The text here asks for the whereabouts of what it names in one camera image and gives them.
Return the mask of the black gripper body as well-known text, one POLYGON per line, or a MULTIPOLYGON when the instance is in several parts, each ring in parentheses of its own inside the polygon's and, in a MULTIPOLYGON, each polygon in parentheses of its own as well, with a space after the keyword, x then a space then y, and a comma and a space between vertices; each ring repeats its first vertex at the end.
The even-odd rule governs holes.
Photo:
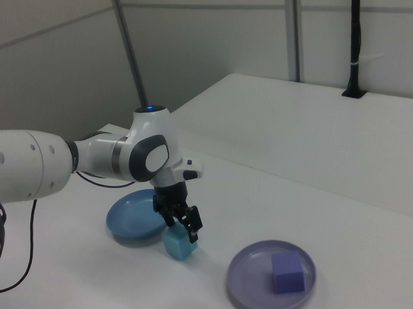
POLYGON ((187 214, 187 186, 185 182, 178 182, 169 187, 154 188, 154 211, 160 214, 182 218, 187 214))

